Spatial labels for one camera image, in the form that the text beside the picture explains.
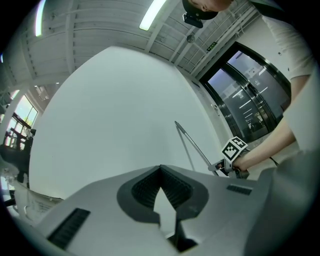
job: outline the black slot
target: black slot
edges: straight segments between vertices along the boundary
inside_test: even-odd
[[[240,193],[240,194],[244,194],[247,196],[249,196],[252,191],[252,188],[246,188],[246,187],[237,186],[237,185],[229,185],[226,189],[233,192]]]
[[[90,211],[76,208],[48,237],[48,240],[61,249],[65,249],[79,231]]]

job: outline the white shirt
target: white shirt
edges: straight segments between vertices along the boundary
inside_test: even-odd
[[[320,75],[313,54],[295,28],[283,21],[263,17],[276,43],[287,55],[290,78],[310,75],[294,102],[283,113],[301,150],[320,148]]]

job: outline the glass door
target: glass door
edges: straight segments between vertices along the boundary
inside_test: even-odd
[[[248,85],[237,81],[223,69],[219,69],[209,79],[208,84],[230,112],[231,119],[238,126],[241,137],[246,142],[252,142],[268,134],[270,124],[264,106],[249,90]]]
[[[240,50],[227,63],[245,76],[253,86],[254,94],[262,98],[279,123],[290,104],[290,98],[279,82],[266,68]]]

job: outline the gray surface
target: gray surface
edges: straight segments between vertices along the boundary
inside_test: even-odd
[[[178,167],[170,166],[184,173]],[[188,172],[188,177],[201,182],[209,191],[209,201],[197,218],[184,220],[186,237],[201,246],[186,255],[242,255],[247,236],[267,197],[273,169],[265,170],[258,181],[209,178]],[[227,190],[229,184],[253,188],[250,195]]]
[[[290,243],[285,246],[287,250],[296,242],[312,243],[311,237],[317,238],[308,231],[316,231],[319,222],[316,219],[319,214],[315,211],[319,207],[315,202],[320,187],[319,154],[320,150],[301,152],[278,166],[272,175],[261,214],[247,238],[244,255],[270,255],[290,236]],[[304,227],[296,229],[302,223]]]
[[[186,251],[186,255],[241,255],[248,232],[264,203],[271,171],[265,171],[256,182],[169,167],[203,183],[209,190],[209,201],[200,215],[182,223],[188,238],[206,246],[196,246]],[[65,217],[80,208],[91,214],[66,248],[67,252],[78,256],[177,255],[157,224],[132,220],[117,202],[119,187],[151,168],[153,166],[87,185],[52,209],[37,230],[48,237]],[[253,191],[250,195],[229,191],[226,190],[229,184],[253,188]]]

